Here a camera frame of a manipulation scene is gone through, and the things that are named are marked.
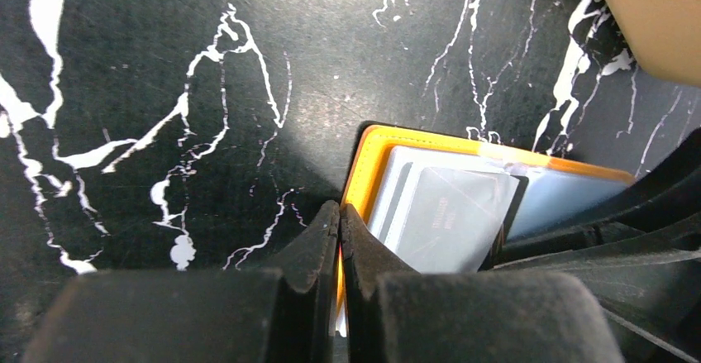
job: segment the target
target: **orange border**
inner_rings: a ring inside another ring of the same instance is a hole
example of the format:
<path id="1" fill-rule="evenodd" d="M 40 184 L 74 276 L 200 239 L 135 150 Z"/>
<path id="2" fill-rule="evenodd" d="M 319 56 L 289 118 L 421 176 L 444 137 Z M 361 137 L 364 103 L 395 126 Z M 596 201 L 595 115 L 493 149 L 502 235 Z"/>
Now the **orange border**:
<path id="1" fill-rule="evenodd" d="M 374 125 L 367 127 L 360 138 L 358 151 L 355 153 L 350 176 L 346 182 L 346 190 L 341 200 L 342 207 L 347 203 L 352 203 L 366 223 L 370 219 L 374 200 L 379 186 L 382 184 L 382 176 L 387 167 L 389 154 L 395 146 L 411 146 L 479 155 L 512 163 L 546 167 L 572 174 L 615 179 L 627 184 L 632 184 L 635 181 L 635 177 L 625 171 L 587 165 L 573 160 L 553 158 L 530 152 L 529 150 L 519 150 L 518 148 L 498 146 L 465 138 L 443 136 L 426 131 Z M 338 260 L 337 311 L 340 311 L 341 303 L 345 297 L 344 286 L 342 260 Z"/>

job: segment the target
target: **black marble surface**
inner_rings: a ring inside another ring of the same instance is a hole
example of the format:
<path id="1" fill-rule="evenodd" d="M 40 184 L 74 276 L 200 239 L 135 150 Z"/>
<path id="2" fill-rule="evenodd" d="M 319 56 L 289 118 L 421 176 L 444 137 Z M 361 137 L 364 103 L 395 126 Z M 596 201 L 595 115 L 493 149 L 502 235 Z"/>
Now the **black marble surface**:
<path id="1" fill-rule="evenodd" d="M 639 177 L 701 123 L 603 0 L 0 0 L 0 34 L 6 360 L 77 272 L 278 251 L 363 122 Z"/>

